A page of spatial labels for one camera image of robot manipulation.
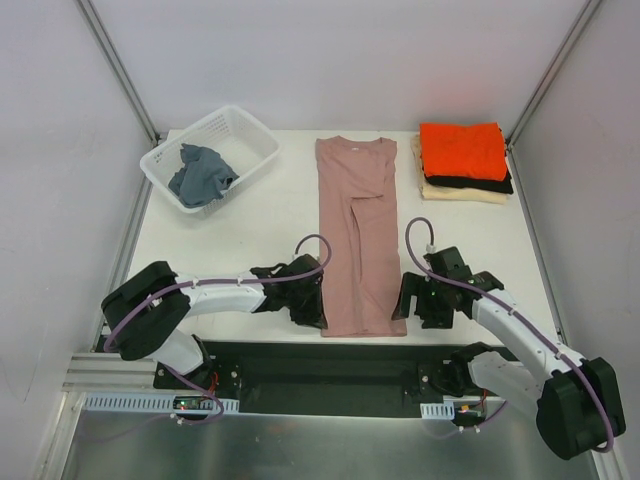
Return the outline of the pink t shirt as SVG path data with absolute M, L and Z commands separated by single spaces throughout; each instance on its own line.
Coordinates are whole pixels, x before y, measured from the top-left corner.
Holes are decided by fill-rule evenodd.
M 401 286 L 397 142 L 318 139 L 319 230 L 331 248 L 322 299 L 325 337 L 404 337 L 392 318 Z

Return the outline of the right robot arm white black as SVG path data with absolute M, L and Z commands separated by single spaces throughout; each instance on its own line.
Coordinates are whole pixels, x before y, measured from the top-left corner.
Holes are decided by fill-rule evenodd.
M 464 314 L 494 335 L 513 355 L 476 342 L 455 351 L 429 377 L 436 391 L 462 397 L 483 389 L 533 418 L 547 447 L 559 458 L 586 451 L 608 452 L 626 431 L 613 366 L 588 359 L 543 333 L 493 274 L 474 273 L 459 250 L 425 255 L 423 274 L 406 272 L 393 313 L 417 315 L 426 329 L 452 326 Z

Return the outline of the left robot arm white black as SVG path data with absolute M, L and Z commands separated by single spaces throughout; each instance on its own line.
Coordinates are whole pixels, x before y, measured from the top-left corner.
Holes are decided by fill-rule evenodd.
M 102 300 L 110 329 L 104 350 L 124 361 L 152 359 L 188 388 L 213 392 L 219 374 L 203 341 L 178 325 L 203 314 L 286 309 L 293 323 L 325 329 L 323 274 L 323 266 L 308 254 L 235 278 L 179 275 L 166 261 L 156 261 Z

